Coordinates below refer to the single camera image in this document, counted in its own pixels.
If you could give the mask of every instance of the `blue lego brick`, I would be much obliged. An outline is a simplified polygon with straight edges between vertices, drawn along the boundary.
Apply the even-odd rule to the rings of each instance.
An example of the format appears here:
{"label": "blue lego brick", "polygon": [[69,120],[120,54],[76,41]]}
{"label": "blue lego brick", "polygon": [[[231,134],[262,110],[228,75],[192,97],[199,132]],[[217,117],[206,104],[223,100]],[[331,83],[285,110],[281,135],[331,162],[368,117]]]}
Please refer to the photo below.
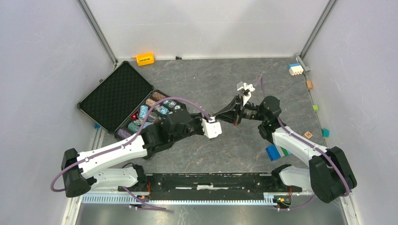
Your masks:
{"label": "blue lego brick", "polygon": [[265,148],[265,151],[267,152],[271,161],[277,160],[281,157],[275,145],[268,146],[267,148]]}
{"label": "blue lego brick", "polygon": [[329,130],[326,128],[322,128],[322,136],[323,137],[329,137]]}
{"label": "blue lego brick", "polygon": [[296,67],[296,66],[301,66],[301,64],[300,64],[300,63],[293,63],[293,64],[290,64],[289,67],[288,67],[287,69],[290,69],[291,67]]}

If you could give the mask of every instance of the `floor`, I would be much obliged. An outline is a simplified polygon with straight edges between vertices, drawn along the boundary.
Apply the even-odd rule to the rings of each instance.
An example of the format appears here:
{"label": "floor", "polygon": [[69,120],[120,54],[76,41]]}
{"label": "floor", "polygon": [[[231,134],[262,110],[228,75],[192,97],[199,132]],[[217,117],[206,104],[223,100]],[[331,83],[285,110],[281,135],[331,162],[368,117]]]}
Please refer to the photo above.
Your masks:
{"label": "floor", "polygon": [[[295,59],[162,60],[143,67],[135,62],[132,65],[155,89],[187,98],[209,113],[219,111],[233,99],[237,83],[254,84],[263,74],[266,94],[281,100],[282,120],[298,134],[310,131],[311,141],[325,145],[305,79],[289,74],[287,66],[291,63]],[[259,104],[263,98],[259,86],[250,102]],[[197,112],[191,106],[188,109]],[[286,163],[306,167],[294,155],[271,162],[265,152],[270,143],[260,137],[258,125],[258,121],[251,120],[244,120],[236,127],[222,122],[222,134],[212,141],[205,136],[189,137],[151,159],[138,158],[131,162],[142,165],[147,173],[270,172]],[[107,135],[102,146],[114,142],[117,140]]]}
{"label": "floor", "polygon": [[[294,196],[304,204],[308,196]],[[167,205],[167,211],[135,211],[127,205],[84,204],[78,225],[346,225],[340,200],[329,204],[315,199],[305,209],[277,212],[270,206]]]}
{"label": "floor", "polygon": [[[293,58],[165,60],[144,67],[132,65],[155,89],[170,96],[187,98],[214,113],[237,94],[240,81],[255,83],[263,74],[267,95],[281,100],[281,119],[299,134],[310,131],[310,139],[325,145],[321,127],[313,111],[306,82],[302,75],[291,76],[287,66]],[[264,98],[258,88],[250,101]],[[196,112],[188,106],[190,112]],[[222,122],[222,135],[210,141],[193,136],[177,142],[171,149],[156,153],[151,159],[131,162],[142,165],[146,173],[193,172],[270,172],[283,164],[305,168],[294,155],[271,162],[265,148],[270,145],[257,130],[258,121],[243,121],[235,127]],[[102,146],[116,142],[106,135]],[[308,196],[294,196],[293,205],[306,202]],[[269,206],[168,206],[167,212],[138,212],[125,205],[83,204],[78,224],[345,224],[339,200],[324,204],[316,199],[309,206],[277,213]]]}

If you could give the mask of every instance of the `small wooden block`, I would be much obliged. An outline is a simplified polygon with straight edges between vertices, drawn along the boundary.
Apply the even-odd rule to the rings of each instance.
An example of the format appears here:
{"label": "small wooden block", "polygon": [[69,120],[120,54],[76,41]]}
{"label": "small wooden block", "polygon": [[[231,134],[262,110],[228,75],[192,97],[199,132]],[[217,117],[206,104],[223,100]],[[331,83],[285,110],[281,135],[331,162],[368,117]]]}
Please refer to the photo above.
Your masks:
{"label": "small wooden block", "polygon": [[304,134],[304,137],[310,139],[310,138],[312,137],[312,134],[311,134],[309,131],[307,131],[307,132]]}
{"label": "small wooden block", "polygon": [[312,89],[312,82],[311,81],[307,81],[307,89],[308,90]]}

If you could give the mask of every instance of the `metal frame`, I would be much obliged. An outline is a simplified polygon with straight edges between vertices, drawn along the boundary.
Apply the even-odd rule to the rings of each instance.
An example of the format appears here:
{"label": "metal frame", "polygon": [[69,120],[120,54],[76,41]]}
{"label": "metal frame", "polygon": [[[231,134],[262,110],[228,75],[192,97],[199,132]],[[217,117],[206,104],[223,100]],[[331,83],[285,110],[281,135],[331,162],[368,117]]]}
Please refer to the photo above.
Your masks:
{"label": "metal frame", "polygon": [[85,0],[77,0],[78,4],[80,5],[84,15],[86,16],[88,22],[90,23],[95,35],[97,35],[99,41],[101,42],[102,47],[104,47],[105,52],[107,53],[109,59],[113,62],[114,65],[117,64],[117,58],[113,53],[111,46],[109,45],[107,39],[105,38],[104,34],[101,31],[100,26],[98,25],[97,20],[95,19],[90,7],[88,6]]}
{"label": "metal frame", "polygon": [[329,2],[326,4],[326,7],[324,8],[321,16],[318,19],[318,22],[316,22],[316,25],[310,34],[310,37],[308,38],[306,44],[304,45],[303,50],[301,50],[302,59],[306,57],[310,47],[315,41],[316,36],[319,34],[319,31],[321,31],[322,26],[324,25],[326,19],[328,18],[336,2],[337,0],[329,0]]}

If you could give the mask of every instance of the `black foam lining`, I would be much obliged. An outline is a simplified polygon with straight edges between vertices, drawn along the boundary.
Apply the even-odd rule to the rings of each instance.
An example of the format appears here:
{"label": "black foam lining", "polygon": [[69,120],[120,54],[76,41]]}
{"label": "black foam lining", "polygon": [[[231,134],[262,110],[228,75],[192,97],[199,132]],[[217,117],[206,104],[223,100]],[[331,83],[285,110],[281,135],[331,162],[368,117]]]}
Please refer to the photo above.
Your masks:
{"label": "black foam lining", "polygon": [[78,107],[114,132],[152,90],[153,86],[125,61]]}

